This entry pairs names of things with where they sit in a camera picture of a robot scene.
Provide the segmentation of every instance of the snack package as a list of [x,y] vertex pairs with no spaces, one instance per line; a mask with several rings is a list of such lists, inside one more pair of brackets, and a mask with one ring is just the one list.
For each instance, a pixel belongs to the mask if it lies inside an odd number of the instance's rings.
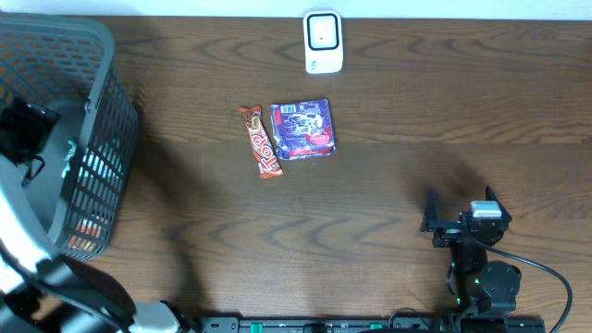
[[259,166],[259,177],[273,178],[284,174],[279,166],[278,159],[274,155],[274,148],[261,123],[261,111],[263,108],[258,105],[252,108],[241,107],[240,115],[247,126],[251,138],[253,154]]
[[283,160],[325,156],[335,150],[327,99],[271,105],[277,156]]

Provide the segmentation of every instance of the black cable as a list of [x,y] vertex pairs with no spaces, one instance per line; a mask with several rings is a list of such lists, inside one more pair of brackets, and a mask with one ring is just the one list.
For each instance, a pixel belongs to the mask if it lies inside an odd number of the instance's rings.
[[[27,174],[25,175],[25,178],[20,182],[20,184],[22,185],[22,187],[27,187],[29,185],[29,183],[31,182],[31,180],[35,179],[35,177],[37,177],[41,171],[43,170],[43,168],[45,167],[45,160],[43,160],[43,158],[39,155],[32,155],[30,156],[30,161],[29,161],[29,166],[28,166],[28,170],[27,170]],[[39,162],[41,162],[41,165],[37,168],[37,171],[35,171],[33,173],[33,160],[37,160]]]
[[426,320],[417,311],[415,311],[415,309],[410,308],[410,307],[404,307],[404,308],[401,308],[401,309],[395,311],[395,313],[392,314],[392,316],[388,319],[388,327],[389,328],[392,328],[392,325],[393,325],[392,320],[395,319],[397,317],[397,315],[403,311],[412,311],[415,315],[417,315],[417,317],[422,321],[422,323],[424,323],[425,327],[427,327],[429,329],[429,325],[427,324]]
[[446,275],[446,284],[448,286],[448,291],[450,291],[450,293],[452,295],[456,294],[456,292],[454,292],[454,287],[453,287],[453,283],[452,283],[452,275],[454,274],[454,263],[450,263],[450,266],[448,268],[448,274]]
[[549,333],[555,333],[559,330],[559,328],[561,327],[561,325],[563,325],[563,322],[565,322],[565,319],[567,318],[567,316],[570,313],[570,310],[572,310],[572,303],[574,302],[574,293],[572,292],[572,286],[570,286],[570,282],[563,277],[563,275],[559,274],[557,271],[553,270],[552,268],[549,268],[545,265],[539,264],[536,261],[532,261],[526,258],[523,258],[519,255],[516,254],[512,254],[512,253],[507,253],[504,252],[502,250],[498,250],[495,249],[489,245],[486,245],[484,243],[482,243],[481,241],[479,241],[478,239],[476,239],[472,234],[471,234],[471,230],[468,228],[468,226],[464,227],[466,234],[468,235],[468,237],[475,242],[475,244],[477,244],[479,247],[488,250],[492,253],[496,253],[499,255],[503,255],[505,257],[508,257],[510,259],[513,260],[517,260],[519,262],[525,263],[525,264],[529,264],[531,266],[534,266],[536,268],[539,268],[549,274],[551,274],[552,276],[554,276],[555,278],[558,278],[559,281],[561,281],[563,283],[563,285],[565,286],[565,289],[567,290],[567,303],[565,304],[565,309],[563,309],[563,313],[561,314],[561,317],[559,318],[559,320],[557,321],[557,324],[555,324],[555,326],[551,329],[551,331]]
[[61,293],[54,286],[47,284],[44,281],[38,279],[37,277],[34,277],[33,275],[31,275],[24,268],[22,268],[19,263],[17,263],[17,260],[11,254],[9,254],[8,251],[6,251],[4,244],[2,244],[1,241],[0,241],[0,257],[2,258],[2,260],[5,263],[7,263],[10,266],[10,268],[14,269],[14,271],[17,272],[27,284],[33,286],[34,288],[36,288],[40,291],[54,295],[57,298],[61,299],[62,301],[69,303],[71,305],[74,305],[74,306],[90,313],[91,315],[96,315],[97,317],[105,320],[107,324],[119,329],[123,333],[130,333],[130,331],[126,327],[124,327],[123,324],[121,324],[117,318],[113,317],[112,315],[104,314],[100,311],[93,309],[91,306],[88,306],[87,304],[85,304],[83,302],[79,302],[77,300],[74,300],[74,299],[64,295],[63,293]]

